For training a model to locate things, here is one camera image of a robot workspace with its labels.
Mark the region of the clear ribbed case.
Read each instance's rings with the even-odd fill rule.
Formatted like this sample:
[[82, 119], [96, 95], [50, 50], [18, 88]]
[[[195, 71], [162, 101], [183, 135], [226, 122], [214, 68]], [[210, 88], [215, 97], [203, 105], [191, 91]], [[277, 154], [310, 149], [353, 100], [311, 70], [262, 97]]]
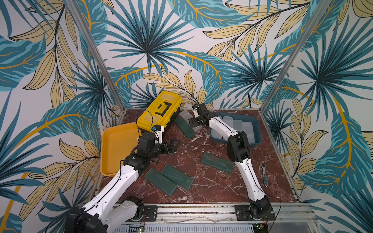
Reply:
[[211, 134], [210, 134], [211, 137], [215, 138], [215, 139], [218, 139], [218, 140], [222, 140], [223, 137], [221, 136], [221, 134], [219, 132], [217, 132], [216, 130], [214, 129], [211, 129]]

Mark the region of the clear rectangular case front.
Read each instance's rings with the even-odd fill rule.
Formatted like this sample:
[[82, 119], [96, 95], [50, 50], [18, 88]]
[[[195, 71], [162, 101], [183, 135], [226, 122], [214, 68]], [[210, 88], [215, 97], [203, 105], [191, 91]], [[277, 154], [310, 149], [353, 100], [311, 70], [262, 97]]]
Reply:
[[243, 121], [240, 120], [240, 119], [234, 119], [233, 120], [233, 128], [236, 130], [236, 131], [243, 131]]

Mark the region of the clear case stack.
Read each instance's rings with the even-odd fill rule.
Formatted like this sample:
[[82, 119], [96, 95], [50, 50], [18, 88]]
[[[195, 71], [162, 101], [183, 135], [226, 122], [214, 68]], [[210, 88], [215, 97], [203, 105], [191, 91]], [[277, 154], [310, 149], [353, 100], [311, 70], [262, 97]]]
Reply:
[[252, 144], [255, 143], [254, 128], [251, 122], [243, 122], [242, 130], [246, 133], [248, 141]]

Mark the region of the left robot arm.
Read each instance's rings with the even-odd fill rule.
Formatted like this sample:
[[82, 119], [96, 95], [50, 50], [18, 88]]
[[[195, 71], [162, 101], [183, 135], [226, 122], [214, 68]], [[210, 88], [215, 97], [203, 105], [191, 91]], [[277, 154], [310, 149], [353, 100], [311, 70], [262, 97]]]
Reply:
[[67, 214], [66, 233], [111, 233], [129, 220], [145, 220], [142, 200], [131, 196], [117, 208], [114, 205], [122, 194], [149, 167], [150, 162], [164, 154], [175, 153], [180, 145], [177, 139], [163, 140], [154, 133], [144, 133], [130, 154], [120, 160], [114, 178], [83, 207], [74, 207]]

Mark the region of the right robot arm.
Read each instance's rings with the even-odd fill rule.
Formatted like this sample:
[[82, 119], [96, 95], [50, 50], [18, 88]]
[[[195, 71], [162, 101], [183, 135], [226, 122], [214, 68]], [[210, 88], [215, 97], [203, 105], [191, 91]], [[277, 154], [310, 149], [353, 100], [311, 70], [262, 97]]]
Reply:
[[206, 125], [227, 141], [227, 155], [239, 169], [247, 189], [250, 208], [246, 215], [254, 220], [275, 220], [276, 214], [269, 197], [261, 188], [252, 166], [250, 155], [252, 146], [247, 134], [223, 122], [216, 113], [209, 111], [205, 104], [194, 104], [192, 109], [194, 117], [188, 120], [191, 127]]

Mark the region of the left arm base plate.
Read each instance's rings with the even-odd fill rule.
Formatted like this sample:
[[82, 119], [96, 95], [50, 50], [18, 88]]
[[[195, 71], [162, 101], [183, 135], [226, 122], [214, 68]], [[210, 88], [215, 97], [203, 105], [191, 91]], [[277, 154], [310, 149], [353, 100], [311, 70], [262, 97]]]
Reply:
[[134, 216], [128, 218], [125, 222], [155, 222], [158, 214], [157, 205], [146, 205], [146, 206], [137, 206], [137, 211]]

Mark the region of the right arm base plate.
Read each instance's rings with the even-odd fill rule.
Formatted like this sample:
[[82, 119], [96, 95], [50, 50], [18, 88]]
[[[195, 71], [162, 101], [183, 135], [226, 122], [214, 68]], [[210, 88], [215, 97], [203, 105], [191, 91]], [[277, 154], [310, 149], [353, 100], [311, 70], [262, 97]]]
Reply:
[[244, 204], [235, 205], [235, 214], [238, 221], [261, 221], [261, 220], [275, 220], [275, 212], [270, 207], [267, 210], [260, 210], [254, 205]]

